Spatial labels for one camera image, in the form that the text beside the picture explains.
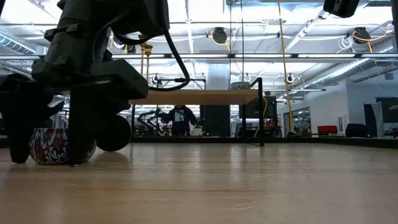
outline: white wall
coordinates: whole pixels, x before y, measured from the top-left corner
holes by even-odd
[[[384,75],[381,75],[363,82],[352,83],[355,78],[358,76],[347,80],[349,122],[366,124],[363,105],[376,103],[376,97],[397,97],[398,73],[394,74],[394,80],[385,80]]]
[[[317,127],[323,125],[333,125],[338,127],[338,118],[345,117],[343,122],[344,130],[349,120],[348,97],[346,81],[340,81],[336,86],[327,86],[326,91],[310,92],[305,95],[303,101],[296,100],[292,103],[292,111],[310,107],[311,111],[311,131],[317,133]],[[278,114],[289,112],[287,105],[278,105]]]

